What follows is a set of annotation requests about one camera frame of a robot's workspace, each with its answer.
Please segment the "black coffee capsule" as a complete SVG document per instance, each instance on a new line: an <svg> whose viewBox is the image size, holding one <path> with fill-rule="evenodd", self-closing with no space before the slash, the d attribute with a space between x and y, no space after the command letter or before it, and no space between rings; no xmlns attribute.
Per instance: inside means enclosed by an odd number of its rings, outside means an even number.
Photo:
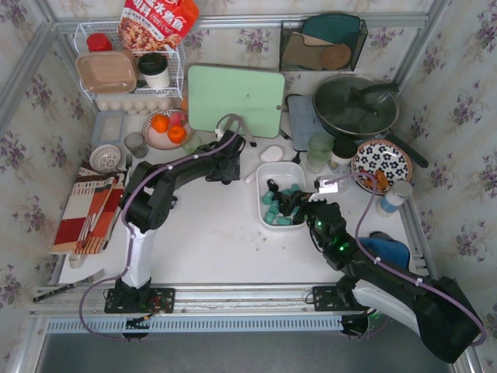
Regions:
<svg viewBox="0 0 497 373"><path fill-rule="evenodd" d="M267 180L266 183L271 192L275 193L279 190L279 186L276 184L276 182L273 179Z"/></svg>

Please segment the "white storage basket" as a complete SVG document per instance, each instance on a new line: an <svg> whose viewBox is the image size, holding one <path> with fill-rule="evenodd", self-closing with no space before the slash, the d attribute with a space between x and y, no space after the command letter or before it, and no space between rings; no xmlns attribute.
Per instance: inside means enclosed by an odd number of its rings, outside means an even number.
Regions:
<svg viewBox="0 0 497 373"><path fill-rule="evenodd" d="M267 223L265 216L270 209L270 205L262 202L262 198L269 192L267 185L268 180L273 180L279 187L279 190L292 189L294 184L298 185L300 190L306 187L304 171L302 168L292 162L267 162L262 164L257 170L255 175L255 185L257 190L257 207L259 220L263 228L274 232L291 232L304 227L304 223L294 225L278 225L278 214L271 224Z"/></svg>

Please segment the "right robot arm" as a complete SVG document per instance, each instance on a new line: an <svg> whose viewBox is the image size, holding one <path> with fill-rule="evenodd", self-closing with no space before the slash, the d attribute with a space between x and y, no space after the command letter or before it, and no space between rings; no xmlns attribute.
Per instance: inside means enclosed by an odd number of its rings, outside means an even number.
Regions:
<svg viewBox="0 0 497 373"><path fill-rule="evenodd" d="M417 276L408 269L408 257L388 248L389 241L350 235L336 202L312 200L309 193L297 190L277 192L272 203L295 223L306 224L315 248L343 274L336 287L346 308L383 312L414 331L447 363L454 363L469 346L485 342L483 322L454 280Z"/></svg>

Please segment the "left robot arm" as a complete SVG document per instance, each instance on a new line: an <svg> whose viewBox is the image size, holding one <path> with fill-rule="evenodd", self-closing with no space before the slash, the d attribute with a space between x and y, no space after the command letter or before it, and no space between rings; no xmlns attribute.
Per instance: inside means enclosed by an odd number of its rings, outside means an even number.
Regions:
<svg viewBox="0 0 497 373"><path fill-rule="evenodd" d="M193 154L167 164L140 162L120 201L127 230L127 258L116 289L138 308L150 298L151 252L156 231L165 223L175 191L199 178L228 185L240 179L240 154L246 140L226 131L221 140L201 145Z"/></svg>

